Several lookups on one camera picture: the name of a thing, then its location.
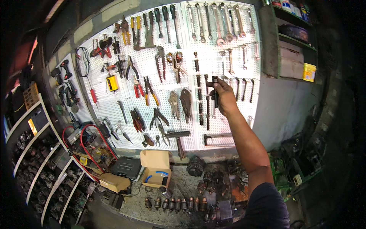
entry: pegboard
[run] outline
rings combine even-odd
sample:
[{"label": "pegboard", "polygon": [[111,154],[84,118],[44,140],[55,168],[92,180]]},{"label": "pegboard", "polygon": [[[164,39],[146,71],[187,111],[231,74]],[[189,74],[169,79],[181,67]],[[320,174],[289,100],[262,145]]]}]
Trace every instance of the pegboard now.
[{"label": "pegboard", "polygon": [[[206,38],[206,43],[201,43],[199,40],[199,26],[198,26],[198,20],[197,20],[197,10],[195,8],[196,3],[200,4],[201,7],[201,13],[203,17],[203,28],[204,28],[204,34]],[[234,77],[240,78],[240,85],[239,85],[239,100],[238,100],[238,107],[241,111],[241,113],[244,115],[246,120],[250,119],[251,127],[253,127],[254,123],[254,117],[255,112],[257,109],[257,101],[258,101],[258,94],[259,94],[259,80],[260,80],[260,61],[254,60],[254,42],[259,42],[259,34],[258,34],[258,23],[257,23],[257,17],[255,14],[254,6],[244,3],[237,3],[240,8],[240,14],[241,19],[243,21],[243,27],[246,32],[245,38],[238,38],[237,41],[232,41],[231,43],[228,43],[227,45],[224,45],[222,48],[218,47],[216,45],[216,24],[214,21],[213,12],[211,9],[211,4],[213,2],[207,2],[209,4],[209,16],[210,16],[210,24],[211,24],[211,30],[212,30],[212,36],[213,39],[208,39],[208,29],[207,29],[207,22],[206,22],[206,12],[205,8],[203,6],[204,1],[190,1],[189,2],[192,5],[192,12],[193,12],[193,21],[195,23],[195,30],[197,39],[193,40],[191,36],[191,30],[190,30],[190,21],[189,16],[187,14],[187,2],[182,3],[176,3],[176,26],[177,26],[177,32],[178,32],[178,40],[179,44],[181,46],[181,49],[177,49],[177,40],[176,40],[176,34],[175,34],[175,27],[174,22],[171,18],[171,13],[169,10],[170,5],[165,5],[168,8],[168,15],[169,15],[169,21],[168,21],[168,28],[169,28],[169,34],[171,38],[171,43],[168,43],[167,38],[167,28],[165,21],[163,19],[162,14],[162,7],[158,6],[160,13],[161,13],[161,32],[163,34],[163,38],[159,38],[159,29],[158,24],[156,22],[156,18],[154,15],[154,24],[153,24],[153,42],[157,46],[162,46],[164,48],[165,55],[169,52],[175,53],[176,51],[180,51],[183,53],[183,63],[182,67],[187,71],[187,74],[181,75],[181,82],[178,84],[175,79],[175,75],[173,72],[173,69],[167,65],[166,62],[166,80],[163,80],[163,82],[160,82],[160,78],[158,76],[158,72],[156,69],[156,62],[155,62],[155,55],[158,53],[157,48],[146,48],[139,51],[133,50],[133,39],[132,39],[132,29],[131,29],[131,16],[135,18],[135,33],[137,32],[137,26],[136,26],[136,17],[141,16],[141,29],[140,29],[140,46],[144,46],[145,44],[145,26],[143,24],[143,13],[146,14],[147,22],[149,24],[149,17],[148,13],[149,11],[154,12],[154,8],[145,10],[143,12],[139,12],[134,15],[125,15],[126,20],[129,24],[129,32],[130,32],[130,45],[124,45],[122,33],[119,31],[118,33],[113,33],[114,31],[114,23],[105,28],[104,30],[100,31],[99,33],[95,34],[93,37],[88,39],[85,43],[81,45],[86,47],[88,49],[88,52],[91,52],[95,47],[93,47],[93,39],[101,40],[103,39],[103,35],[106,34],[108,37],[113,38],[116,37],[116,40],[120,42],[120,58],[121,60],[125,60],[123,63],[124,69],[127,69],[127,58],[128,56],[131,57],[132,62],[139,73],[139,79],[140,84],[145,92],[145,84],[143,77],[148,77],[151,87],[154,90],[160,106],[159,110],[160,112],[168,119],[169,126],[167,126],[165,123],[163,123],[163,127],[165,132],[168,130],[172,130],[175,132],[178,131],[187,131],[189,130],[191,132],[191,135],[188,137],[182,137],[182,146],[184,150],[202,150],[202,149],[210,149],[210,148],[220,148],[220,147],[205,147],[203,142],[203,134],[219,134],[219,133],[230,133],[229,124],[224,116],[221,115],[218,109],[213,108],[213,102],[210,102],[210,130],[206,130],[206,87],[205,87],[205,79],[204,74],[209,75],[209,82],[211,81],[211,78],[213,75],[217,75],[219,77],[222,77],[222,59],[219,54],[219,51],[226,50],[228,48],[232,48],[232,54],[233,54],[233,67],[235,71],[235,75],[230,75],[228,72],[229,70],[229,59],[228,59],[228,53],[225,56],[225,76],[227,76],[229,79],[231,79],[230,82],[232,82],[232,86],[234,89],[234,92],[236,93],[236,81]],[[232,13],[233,17],[236,16],[234,5],[235,2],[228,2],[224,1],[224,4],[231,4],[232,6]],[[249,18],[247,15],[246,10],[250,8],[251,9],[251,16],[254,28],[256,29],[255,34],[250,34],[250,26],[248,24]],[[235,22],[235,30],[236,34],[238,33],[238,25]],[[243,70],[243,53],[241,49],[242,44],[247,44],[247,60],[246,60],[246,67],[247,70]],[[84,82],[85,87],[88,92],[89,100],[92,102],[92,97],[90,94],[90,89],[93,88],[96,93],[96,97],[98,99],[97,104],[94,104],[92,102],[92,106],[94,109],[94,112],[96,116],[99,119],[107,118],[110,125],[107,125],[108,129],[111,130],[113,128],[116,129],[116,123],[118,121],[122,121],[123,123],[123,131],[127,134],[127,136],[131,139],[133,142],[130,143],[127,141],[123,136],[121,132],[118,132],[119,141],[115,140],[113,137],[110,139],[118,148],[129,148],[129,149],[145,149],[143,145],[141,144],[144,140],[142,133],[137,133],[133,123],[132,118],[130,115],[130,111],[134,108],[138,111],[140,116],[142,117],[142,120],[145,123],[145,131],[144,133],[147,134],[155,143],[154,147],[147,146],[147,149],[163,149],[163,150],[177,150],[176,146],[176,140],[170,139],[170,145],[165,145],[160,131],[154,126],[151,130],[149,130],[149,125],[151,122],[151,119],[154,115],[154,108],[156,108],[156,104],[154,101],[154,98],[151,94],[149,94],[149,106],[146,106],[145,104],[145,98],[140,96],[140,98],[135,97],[134,92],[134,72],[132,69],[129,71],[128,80],[126,78],[120,79],[119,73],[116,72],[116,70],[111,70],[110,74],[115,75],[119,90],[113,92],[110,92],[107,89],[107,83],[106,83],[106,77],[108,75],[107,71],[104,71],[103,73],[100,71],[102,69],[102,66],[104,63],[108,62],[110,65],[115,64],[118,61],[117,55],[114,55],[113,53],[113,47],[110,46],[110,51],[112,54],[112,58],[108,58],[106,55],[104,58],[101,58],[99,55],[96,57],[90,58],[90,72],[88,75],[88,78],[90,80],[90,84],[86,78],[83,78],[81,82]],[[194,68],[194,55],[193,52],[198,53],[198,59],[199,59],[199,68],[200,72],[195,72]],[[81,70],[84,71],[84,66],[81,64]],[[163,72],[163,67],[160,62],[160,71]],[[196,81],[196,74],[201,74],[201,90],[202,90],[202,106],[203,106],[203,116],[204,116],[204,125],[199,125],[199,113],[198,113],[198,87],[197,87],[197,81]],[[242,79],[246,78],[248,79],[247,87],[246,87],[246,94],[245,94],[245,100],[241,101],[241,98],[243,96],[243,81]],[[253,90],[253,98],[252,103],[249,102],[250,100],[250,93],[251,88],[253,85],[251,84],[250,79],[254,79],[254,90]],[[188,123],[186,123],[183,109],[181,102],[178,98],[178,110],[180,113],[180,120],[176,120],[171,116],[171,107],[168,102],[168,98],[170,96],[171,91],[175,91],[178,94],[178,97],[181,94],[181,91],[186,88],[191,93],[192,103],[191,103],[191,119]],[[120,110],[120,107],[118,105],[118,101],[122,101],[123,107],[124,107],[124,113],[127,118],[127,123],[125,123],[122,112]],[[156,136],[160,136],[160,146],[156,143]],[[221,143],[228,143],[232,142],[232,139],[225,138],[225,139],[218,139],[218,144]]]}]

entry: forearm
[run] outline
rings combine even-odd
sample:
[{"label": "forearm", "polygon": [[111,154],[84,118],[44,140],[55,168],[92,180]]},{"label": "forearm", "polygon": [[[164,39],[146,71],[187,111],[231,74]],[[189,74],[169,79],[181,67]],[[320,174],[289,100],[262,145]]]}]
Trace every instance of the forearm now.
[{"label": "forearm", "polygon": [[270,165],[266,149],[249,127],[239,110],[228,117],[230,129],[240,160],[248,174]]}]

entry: hand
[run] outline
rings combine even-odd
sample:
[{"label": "hand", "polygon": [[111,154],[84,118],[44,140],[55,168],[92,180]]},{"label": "hand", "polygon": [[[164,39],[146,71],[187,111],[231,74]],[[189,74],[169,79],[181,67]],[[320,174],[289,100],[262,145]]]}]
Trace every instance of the hand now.
[{"label": "hand", "polygon": [[209,82],[207,86],[213,87],[214,90],[210,92],[212,100],[215,100],[215,91],[219,94],[219,110],[225,117],[229,117],[231,114],[239,111],[236,104],[236,98],[232,88],[223,80],[217,79],[217,83]]}]

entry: yellow multimeter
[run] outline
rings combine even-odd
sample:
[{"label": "yellow multimeter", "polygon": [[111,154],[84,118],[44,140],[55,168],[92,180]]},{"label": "yellow multimeter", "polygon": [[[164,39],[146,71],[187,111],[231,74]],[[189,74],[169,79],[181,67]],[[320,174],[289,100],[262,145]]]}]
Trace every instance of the yellow multimeter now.
[{"label": "yellow multimeter", "polygon": [[107,77],[108,88],[111,92],[118,90],[118,83],[115,75]]}]

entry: dark sleeve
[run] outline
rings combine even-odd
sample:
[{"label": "dark sleeve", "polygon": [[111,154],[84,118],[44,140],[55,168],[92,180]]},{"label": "dark sleeve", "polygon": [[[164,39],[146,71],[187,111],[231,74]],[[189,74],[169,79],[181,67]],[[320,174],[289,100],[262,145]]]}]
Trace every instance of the dark sleeve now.
[{"label": "dark sleeve", "polygon": [[263,183],[253,190],[245,216],[234,228],[289,228],[287,206],[272,183]]}]

